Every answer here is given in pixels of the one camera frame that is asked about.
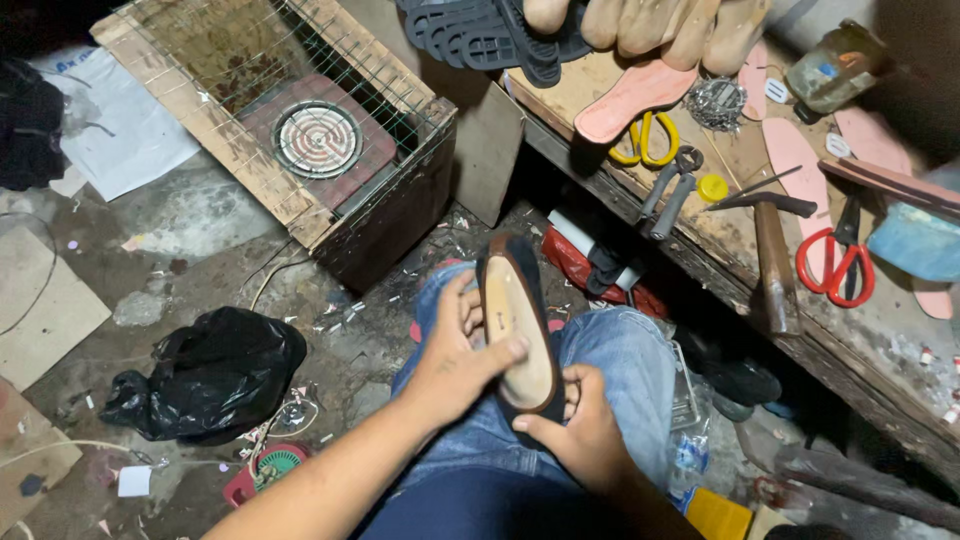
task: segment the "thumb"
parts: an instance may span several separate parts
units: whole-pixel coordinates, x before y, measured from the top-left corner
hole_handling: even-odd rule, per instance
[[[530,340],[522,335],[501,339],[491,346],[487,347],[477,355],[477,362],[474,365],[480,366],[485,371],[489,380],[508,367],[526,358],[527,351],[530,350]]]
[[[569,444],[569,433],[565,427],[536,414],[517,416],[514,419],[514,430],[527,433],[537,439],[557,457],[564,453]]]

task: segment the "pliers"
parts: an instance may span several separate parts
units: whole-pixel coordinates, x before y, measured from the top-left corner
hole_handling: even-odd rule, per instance
[[[643,161],[643,164],[648,167],[663,167],[672,161],[677,156],[677,149],[680,148],[680,136],[677,134],[677,127],[673,125],[673,120],[666,115],[666,112],[657,113],[657,120],[666,130],[667,137],[670,139],[670,150],[667,151],[666,156],[654,160],[647,154],[650,145],[650,125],[654,121],[653,112],[648,110],[643,114],[643,127],[640,130],[636,128],[636,122],[630,124],[630,141],[634,148],[634,155],[632,157],[624,156],[614,146],[610,149],[610,157],[627,166],[633,166]]]
[[[697,188],[697,179],[693,178],[693,171],[699,170],[704,164],[703,152],[692,146],[681,146],[677,150],[677,156],[673,162],[667,164],[657,176],[654,182],[654,188],[650,190],[646,200],[643,201],[643,209],[640,211],[640,234],[655,240],[663,240],[670,235],[674,223],[677,222],[677,216],[680,215],[680,208],[684,205],[686,197],[691,191]],[[673,180],[673,177],[680,174],[680,181],[674,188],[673,194],[663,207],[660,218],[653,222],[654,209],[657,207],[657,201],[663,195],[663,191]]]

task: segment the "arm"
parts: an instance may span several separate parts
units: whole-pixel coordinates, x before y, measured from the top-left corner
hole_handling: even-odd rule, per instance
[[[627,453],[623,435],[604,396],[599,369],[574,364],[564,369],[566,427],[541,416],[521,415],[514,430],[525,431],[550,449],[588,491],[619,510],[639,538],[701,539]]]
[[[483,319],[479,292],[463,292],[472,279],[466,272],[444,289],[423,358],[396,399],[204,539],[347,537],[423,445],[463,415],[490,379],[526,356],[522,338],[470,349],[467,335]]]

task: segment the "yellow bottle cap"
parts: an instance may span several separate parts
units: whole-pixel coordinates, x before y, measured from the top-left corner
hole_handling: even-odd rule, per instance
[[[697,194],[708,203],[716,203],[730,193],[725,181],[720,175],[708,174],[697,181]]]

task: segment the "jeans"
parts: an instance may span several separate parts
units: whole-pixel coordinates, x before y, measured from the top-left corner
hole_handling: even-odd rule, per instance
[[[437,319],[441,291],[454,276],[473,266],[473,262],[448,266],[424,285],[416,306],[423,340],[396,373],[393,396],[410,379],[423,355],[426,337]],[[627,451],[647,478],[665,491],[676,358],[653,321],[628,307],[591,311],[552,333],[550,347],[563,367],[582,363],[600,368]],[[553,455],[520,445],[491,394],[481,397],[414,458],[396,491],[438,472],[466,466],[493,467],[576,485]]]

